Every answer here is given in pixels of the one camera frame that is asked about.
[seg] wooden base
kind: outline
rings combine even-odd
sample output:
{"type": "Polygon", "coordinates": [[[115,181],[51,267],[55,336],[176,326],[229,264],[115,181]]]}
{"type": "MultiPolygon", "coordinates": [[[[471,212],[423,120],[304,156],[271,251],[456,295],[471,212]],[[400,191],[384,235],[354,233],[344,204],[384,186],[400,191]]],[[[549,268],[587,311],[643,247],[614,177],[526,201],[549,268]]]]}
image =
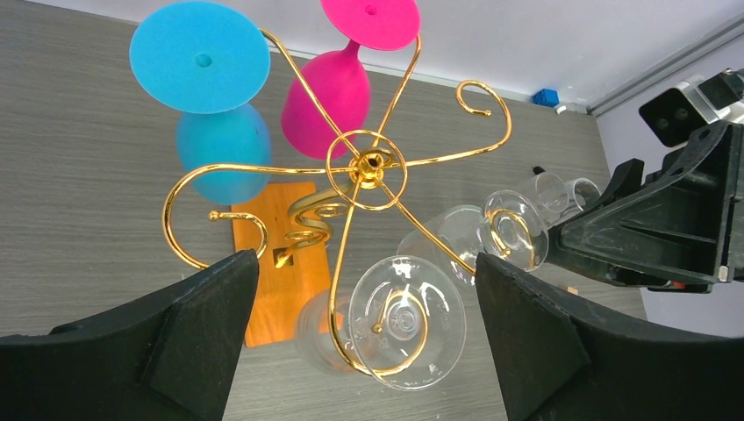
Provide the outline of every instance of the wooden base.
{"type": "MultiPolygon", "coordinates": [[[[271,183],[254,200],[232,207],[233,212],[250,212],[268,229],[266,252],[259,259],[260,277],[246,346],[260,346],[292,339],[295,323],[303,306],[317,293],[330,287],[326,245],[297,250],[291,265],[275,267],[275,254],[292,242],[287,232],[302,229],[287,218],[287,209],[297,199],[315,193],[312,182],[271,183]]],[[[248,221],[234,220],[235,250],[256,248],[259,232],[248,221]]]]}

